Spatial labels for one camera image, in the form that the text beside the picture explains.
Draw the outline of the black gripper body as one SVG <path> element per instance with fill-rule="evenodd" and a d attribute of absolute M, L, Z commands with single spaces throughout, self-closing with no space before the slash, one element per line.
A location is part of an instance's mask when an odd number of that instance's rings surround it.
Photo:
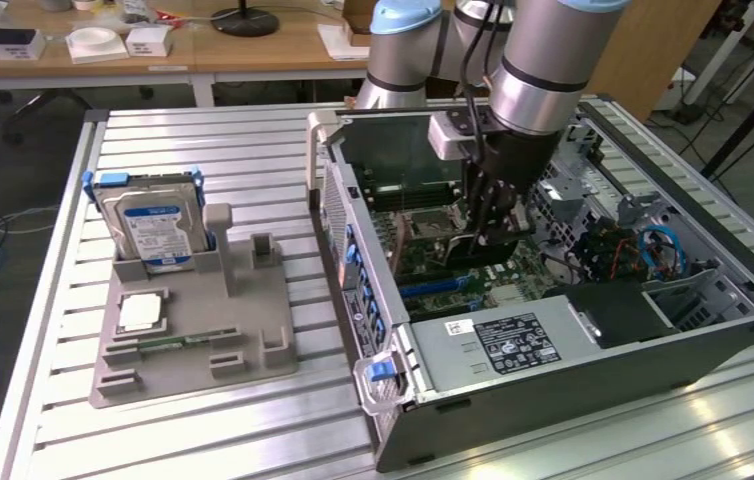
<path fill-rule="evenodd" d="M 549 166 L 559 145 L 559 133 L 530 135 L 502 131 L 485 137 L 482 170 L 497 181 L 527 194 Z"/>

